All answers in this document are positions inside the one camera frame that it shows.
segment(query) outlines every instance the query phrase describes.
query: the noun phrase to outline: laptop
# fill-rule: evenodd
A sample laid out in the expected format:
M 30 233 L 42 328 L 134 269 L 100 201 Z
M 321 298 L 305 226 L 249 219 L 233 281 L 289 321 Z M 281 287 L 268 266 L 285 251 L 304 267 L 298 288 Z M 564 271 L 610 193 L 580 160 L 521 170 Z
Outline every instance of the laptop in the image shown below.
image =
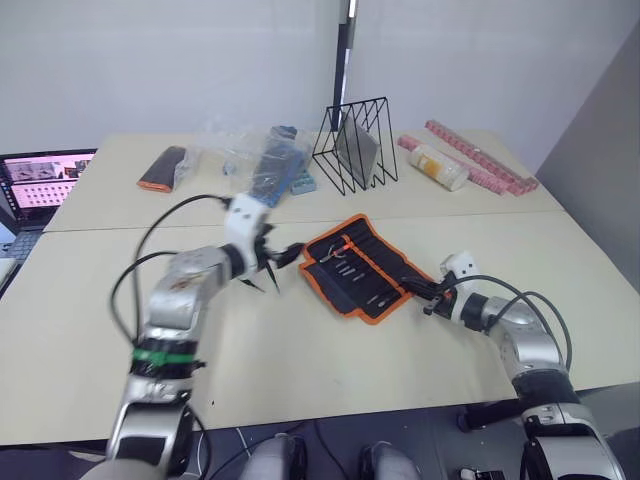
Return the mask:
M 2 256 L 24 262 L 95 153 L 88 149 L 0 155 L 0 188 L 13 214 L 0 208 L 0 220 L 16 235 Z

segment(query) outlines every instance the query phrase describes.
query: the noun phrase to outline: green tape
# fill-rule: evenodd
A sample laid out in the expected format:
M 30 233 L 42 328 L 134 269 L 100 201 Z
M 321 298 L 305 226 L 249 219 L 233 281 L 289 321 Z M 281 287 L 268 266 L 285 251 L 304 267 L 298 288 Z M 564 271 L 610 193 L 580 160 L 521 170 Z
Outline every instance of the green tape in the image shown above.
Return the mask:
M 172 363 L 192 363 L 194 361 L 194 355 L 191 353 L 153 352 L 151 350 L 142 350 L 141 348 L 133 350 L 133 358 L 150 362 L 156 367 Z

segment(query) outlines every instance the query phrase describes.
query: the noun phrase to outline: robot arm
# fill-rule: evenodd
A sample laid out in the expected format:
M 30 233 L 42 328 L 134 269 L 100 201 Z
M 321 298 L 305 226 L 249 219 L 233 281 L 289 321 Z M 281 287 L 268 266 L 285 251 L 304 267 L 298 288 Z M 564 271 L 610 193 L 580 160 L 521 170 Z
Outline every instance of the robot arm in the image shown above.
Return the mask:
M 448 300 L 441 294 L 442 287 L 455 283 L 451 280 L 476 275 L 478 270 L 467 252 L 447 258 L 441 268 L 445 281 L 432 286 L 428 311 L 485 331 L 507 300 L 477 293 L 477 280 L 457 285 L 455 296 Z M 522 407 L 529 478 L 624 480 L 619 463 L 571 385 L 556 342 L 537 314 L 528 305 L 516 303 L 488 334 Z
M 222 247 L 203 247 L 172 258 L 153 289 L 118 409 L 105 462 L 85 480 L 158 480 L 184 473 L 191 452 L 194 414 L 188 406 L 207 305 L 233 278 L 249 278 L 293 261 L 302 244 L 282 254 L 268 251 L 268 208 L 247 195 L 229 206 Z

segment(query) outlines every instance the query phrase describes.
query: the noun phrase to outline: white wall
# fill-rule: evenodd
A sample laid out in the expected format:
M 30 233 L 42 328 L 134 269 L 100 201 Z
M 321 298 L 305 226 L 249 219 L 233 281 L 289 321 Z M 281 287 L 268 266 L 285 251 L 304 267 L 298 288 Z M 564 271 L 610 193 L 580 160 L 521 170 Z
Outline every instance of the white wall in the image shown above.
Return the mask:
M 0 2 L 0 152 L 111 132 L 316 127 L 333 95 L 338 0 Z
M 638 0 L 361 0 L 348 100 L 394 128 L 484 128 L 536 171 L 640 16 Z

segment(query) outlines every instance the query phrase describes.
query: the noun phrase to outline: orange and black case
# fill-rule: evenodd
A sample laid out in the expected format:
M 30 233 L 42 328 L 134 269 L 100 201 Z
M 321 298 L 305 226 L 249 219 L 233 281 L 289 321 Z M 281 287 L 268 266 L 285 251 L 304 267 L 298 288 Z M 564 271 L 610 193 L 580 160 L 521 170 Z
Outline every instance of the orange and black case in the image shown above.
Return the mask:
M 154 192 L 170 193 L 174 187 L 176 167 L 184 160 L 184 147 L 167 148 L 138 180 L 138 186 Z
M 412 293 L 406 278 L 433 281 L 358 214 L 305 245 L 302 275 L 334 311 L 377 325 Z

